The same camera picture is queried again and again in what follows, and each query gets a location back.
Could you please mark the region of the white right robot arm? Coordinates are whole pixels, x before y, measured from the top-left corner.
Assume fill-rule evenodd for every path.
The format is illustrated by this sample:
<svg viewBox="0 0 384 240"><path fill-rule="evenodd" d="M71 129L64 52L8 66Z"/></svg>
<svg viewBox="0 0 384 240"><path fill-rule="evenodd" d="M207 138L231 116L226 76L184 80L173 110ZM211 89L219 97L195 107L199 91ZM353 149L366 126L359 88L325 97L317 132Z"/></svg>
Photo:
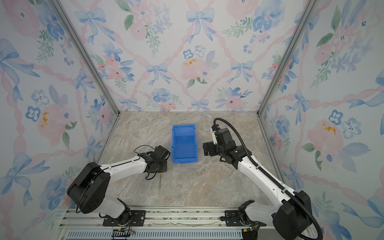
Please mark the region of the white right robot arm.
<svg viewBox="0 0 384 240"><path fill-rule="evenodd" d="M203 144L205 156L220 156L221 162L232 165L246 175L269 198L272 205L260 205L248 200L238 208L236 217L222 217L257 231L261 225L273 226L285 240L297 237L308 239L303 232L310 226L317 230L317 239L323 239L318 222L312 214L310 197L296 192L266 170L244 144L236 145L230 131L212 127L213 141Z"/></svg>

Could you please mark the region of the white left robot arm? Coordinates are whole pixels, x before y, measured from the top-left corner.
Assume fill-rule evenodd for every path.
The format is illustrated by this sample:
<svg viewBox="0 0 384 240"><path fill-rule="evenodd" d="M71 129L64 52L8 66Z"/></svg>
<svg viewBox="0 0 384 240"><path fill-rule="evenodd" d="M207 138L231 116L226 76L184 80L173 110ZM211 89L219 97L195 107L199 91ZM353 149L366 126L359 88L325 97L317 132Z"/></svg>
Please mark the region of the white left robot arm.
<svg viewBox="0 0 384 240"><path fill-rule="evenodd" d="M150 175L165 173L170 155L163 146L157 146L118 163L88 163L67 189L67 195L75 203L77 213L99 213L113 226L128 226L134 214L124 201L106 195L109 185L136 174L147 173L146 180L150 180Z"/></svg>

